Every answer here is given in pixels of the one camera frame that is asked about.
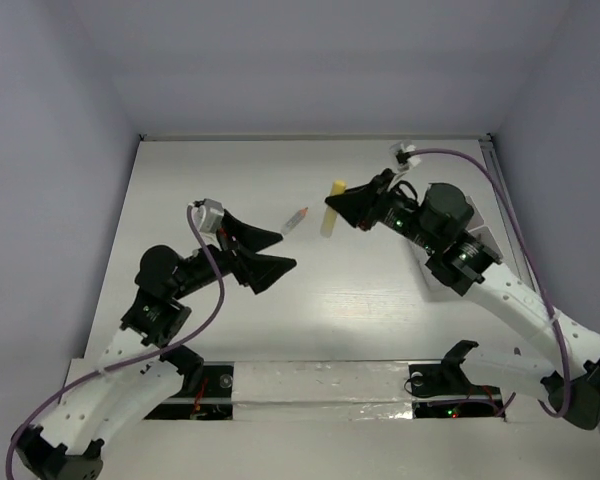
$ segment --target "cable connector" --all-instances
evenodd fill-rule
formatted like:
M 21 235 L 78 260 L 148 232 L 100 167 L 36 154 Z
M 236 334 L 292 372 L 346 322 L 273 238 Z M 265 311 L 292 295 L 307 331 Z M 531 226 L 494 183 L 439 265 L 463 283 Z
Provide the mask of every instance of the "cable connector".
M 396 143 L 391 146 L 390 150 L 395 159 L 395 167 L 398 172 L 406 172 L 422 162 L 419 156 L 411 153 L 416 150 L 416 146 L 412 143 L 406 141 Z
M 109 365 L 105 365 L 104 363 L 101 364 L 97 364 L 95 371 L 98 372 L 100 374 L 101 377 L 103 377 L 107 382 L 111 381 L 111 374 L 113 372 L 107 370 L 107 367 Z
M 193 203 L 197 207 L 193 222 L 203 235 L 215 235 L 222 224 L 224 208 L 220 202 L 205 198 L 202 202 Z

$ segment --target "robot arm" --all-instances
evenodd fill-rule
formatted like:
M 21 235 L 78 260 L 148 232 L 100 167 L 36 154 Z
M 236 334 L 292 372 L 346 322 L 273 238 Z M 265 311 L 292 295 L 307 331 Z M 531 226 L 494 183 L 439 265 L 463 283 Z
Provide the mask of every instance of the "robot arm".
M 219 244 L 207 248 L 223 276 L 233 274 L 258 294 L 295 267 L 293 259 L 257 253 L 281 241 L 282 235 L 240 222 L 213 200 L 195 206 L 197 230 L 215 235 Z M 178 300 L 215 280 L 201 250 L 188 258 L 164 245 L 147 250 L 135 278 L 136 298 L 98 360 L 97 371 L 66 393 L 38 424 L 16 434 L 16 451 L 31 472 L 42 480 L 95 480 L 102 454 L 115 436 L 166 398 L 197 387 L 202 357 L 184 345 L 160 355 L 158 351 L 169 346 L 191 313 Z M 151 353 L 155 356 L 134 362 Z M 128 365 L 107 369 L 126 360 Z
M 408 170 L 410 150 L 398 152 L 396 159 Z M 530 361 L 487 354 L 476 342 L 463 340 L 445 355 L 435 375 L 418 378 L 414 387 L 431 392 L 445 384 L 499 385 L 548 400 L 560 409 L 565 392 L 564 351 L 571 374 L 567 386 L 571 401 L 564 418 L 580 428 L 595 428 L 600 421 L 600 335 L 558 310 L 547 318 L 542 298 L 466 231 L 474 211 L 457 187 L 432 184 L 419 202 L 403 175 L 386 169 L 368 184 L 327 197 L 325 202 L 354 228 L 367 231 L 379 222 L 423 248 L 429 256 L 426 267 L 437 280 L 492 312 L 544 357 Z M 558 322 L 566 349 L 561 350 L 552 322 Z

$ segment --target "screw hole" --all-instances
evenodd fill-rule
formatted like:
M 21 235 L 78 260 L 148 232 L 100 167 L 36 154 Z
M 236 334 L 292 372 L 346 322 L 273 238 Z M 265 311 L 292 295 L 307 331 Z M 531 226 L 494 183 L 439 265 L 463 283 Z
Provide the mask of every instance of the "screw hole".
M 231 388 L 233 386 L 233 377 L 225 374 L 220 377 L 220 388 Z
M 413 374 L 411 375 L 411 384 L 414 387 L 421 387 L 424 384 L 424 378 L 422 378 L 423 375 L 420 372 L 413 372 Z

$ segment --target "yellow sponge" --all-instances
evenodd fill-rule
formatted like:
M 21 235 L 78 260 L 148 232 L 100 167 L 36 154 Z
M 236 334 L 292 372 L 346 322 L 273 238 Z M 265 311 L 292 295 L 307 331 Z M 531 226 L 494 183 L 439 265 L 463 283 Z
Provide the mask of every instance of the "yellow sponge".
M 340 195 L 344 193 L 347 189 L 347 182 L 343 180 L 336 180 L 331 185 L 331 195 Z M 324 219 L 322 220 L 322 226 L 320 227 L 320 234 L 324 238 L 331 237 L 333 233 L 333 227 L 336 225 L 336 218 L 338 218 L 338 212 L 336 212 L 333 208 L 327 207 L 327 210 L 324 212 Z

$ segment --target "gray wall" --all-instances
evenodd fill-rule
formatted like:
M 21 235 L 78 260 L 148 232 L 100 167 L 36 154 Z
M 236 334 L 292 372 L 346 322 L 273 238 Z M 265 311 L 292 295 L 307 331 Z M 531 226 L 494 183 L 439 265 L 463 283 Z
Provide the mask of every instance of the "gray wall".
M 600 0 L 574 3 L 496 141 L 554 301 L 600 332 Z
M 0 479 L 82 352 L 137 146 L 68 5 L 0 0 Z
M 143 133 L 483 133 L 569 1 L 73 4 Z

